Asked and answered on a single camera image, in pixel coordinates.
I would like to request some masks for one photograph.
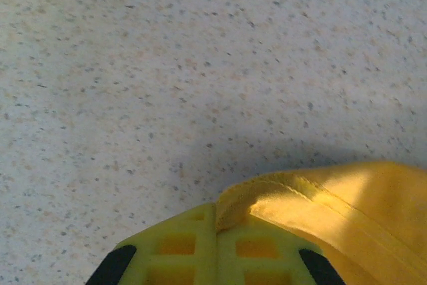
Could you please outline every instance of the yellow plastic object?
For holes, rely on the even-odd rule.
[[[427,284],[427,172],[368,162],[256,177],[226,190],[216,228],[250,214],[315,242],[347,285]]]
[[[316,285],[298,255],[321,254],[316,245],[253,216],[217,235],[215,218],[216,205],[204,204],[124,240],[116,249],[135,254],[108,284]]]

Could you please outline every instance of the black rubber edge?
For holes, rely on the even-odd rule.
[[[126,245],[110,252],[86,285],[118,285],[135,253],[136,247],[133,245]]]
[[[346,285],[324,256],[308,249],[301,249],[299,253],[317,285]]]

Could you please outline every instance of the speckled countertop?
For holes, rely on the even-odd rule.
[[[82,284],[256,173],[427,164],[426,0],[0,0],[0,283]]]

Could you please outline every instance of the granite countertop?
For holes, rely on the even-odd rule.
[[[272,170],[427,164],[426,0],[0,0],[0,283]]]

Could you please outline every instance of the yellow cloth bag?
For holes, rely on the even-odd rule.
[[[251,214],[319,245],[347,285],[427,284],[427,172],[393,162],[265,174],[226,190],[217,232]]]

